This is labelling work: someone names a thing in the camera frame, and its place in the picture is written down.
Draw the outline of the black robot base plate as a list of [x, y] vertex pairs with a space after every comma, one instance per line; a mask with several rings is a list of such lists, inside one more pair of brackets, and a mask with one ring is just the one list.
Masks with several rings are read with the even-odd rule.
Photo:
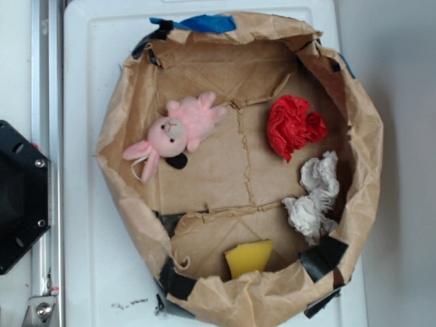
[[50, 160], [1, 121], [1, 274], [50, 228]]

